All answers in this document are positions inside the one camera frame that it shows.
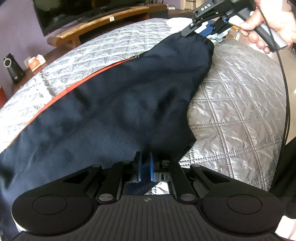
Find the person's right hand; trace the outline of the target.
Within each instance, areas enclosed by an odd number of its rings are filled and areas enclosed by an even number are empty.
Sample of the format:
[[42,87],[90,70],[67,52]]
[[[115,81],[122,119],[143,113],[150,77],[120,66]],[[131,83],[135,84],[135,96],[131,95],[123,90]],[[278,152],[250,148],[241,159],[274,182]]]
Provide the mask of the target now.
[[289,11],[276,8],[271,1],[261,4],[252,16],[240,25],[240,32],[250,43],[255,44],[264,53],[270,53],[268,45],[253,31],[262,23],[269,25],[288,44],[295,43],[295,15]]

